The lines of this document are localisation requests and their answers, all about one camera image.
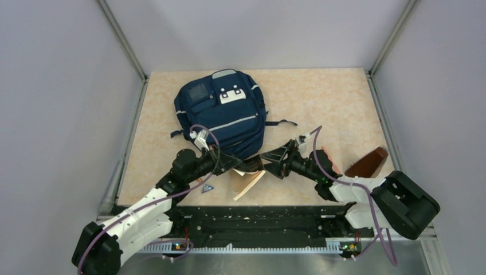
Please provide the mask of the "black paperback book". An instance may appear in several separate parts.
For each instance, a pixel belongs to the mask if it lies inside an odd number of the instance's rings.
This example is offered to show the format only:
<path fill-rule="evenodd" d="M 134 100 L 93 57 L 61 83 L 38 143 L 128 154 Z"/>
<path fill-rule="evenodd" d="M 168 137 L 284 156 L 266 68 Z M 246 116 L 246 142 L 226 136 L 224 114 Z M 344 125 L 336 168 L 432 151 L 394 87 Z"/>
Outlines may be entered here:
<path fill-rule="evenodd" d="M 235 194 L 234 201 L 243 197 L 266 173 L 261 157 L 256 155 L 244 160 L 229 172 L 230 183 Z"/>

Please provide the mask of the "navy blue student backpack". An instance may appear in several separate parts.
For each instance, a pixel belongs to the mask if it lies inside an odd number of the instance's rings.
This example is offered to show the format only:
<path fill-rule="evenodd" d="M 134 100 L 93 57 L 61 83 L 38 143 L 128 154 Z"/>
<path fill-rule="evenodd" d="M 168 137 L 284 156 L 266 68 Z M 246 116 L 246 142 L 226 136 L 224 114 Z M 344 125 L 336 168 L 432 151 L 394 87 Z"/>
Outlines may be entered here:
<path fill-rule="evenodd" d="M 181 129 L 171 137 L 183 135 L 193 144 L 203 130 L 211 133 L 208 145 L 219 144 L 221 151 L 247 159 L 262 147 L 268 121 L 263 93 L 254 79 L 239 70 L 225 69 L 185 84 L 174 99 L 175 114 Z"/>

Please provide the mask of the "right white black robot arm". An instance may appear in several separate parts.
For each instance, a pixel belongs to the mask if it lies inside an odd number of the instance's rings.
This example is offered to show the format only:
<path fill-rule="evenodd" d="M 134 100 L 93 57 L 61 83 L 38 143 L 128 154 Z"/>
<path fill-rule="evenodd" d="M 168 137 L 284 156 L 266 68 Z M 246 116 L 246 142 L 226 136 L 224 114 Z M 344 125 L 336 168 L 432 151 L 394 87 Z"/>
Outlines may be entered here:
<path fill-rule="evenodd" d="M 351 203 L 336 220 L 336 229 L 351 236 L 358 229 L 379 225 L 415 240 L 439 214 L 439 203 L 402 171 L 385 178 L 339 175 L 323 149 L 303 157 L 294 140 L 262 153 L 265 169 L 283 179 L 295 172 L 314 181 L 318 195 L 327 201 Z"/>

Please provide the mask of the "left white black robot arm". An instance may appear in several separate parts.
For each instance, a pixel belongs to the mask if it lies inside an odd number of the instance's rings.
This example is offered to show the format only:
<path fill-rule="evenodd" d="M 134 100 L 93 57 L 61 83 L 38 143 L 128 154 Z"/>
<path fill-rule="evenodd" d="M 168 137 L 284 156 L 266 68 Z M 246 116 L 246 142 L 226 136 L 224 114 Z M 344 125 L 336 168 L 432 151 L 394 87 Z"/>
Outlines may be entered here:
<path fill-rule="evenodd" d="M 180 235 L 184 222 L 166 213 L 192 192 L 190 183 L 202 176 L 209 180 L 241 163 L 216 147 L 203 150 L 200 157 L 191 149 L 180 150 L 169 172 L 141 200 L 101 224 L 90 222 L 83 228 L 72 256 L 77 273 L 116 274 L 151 241 Z"/>

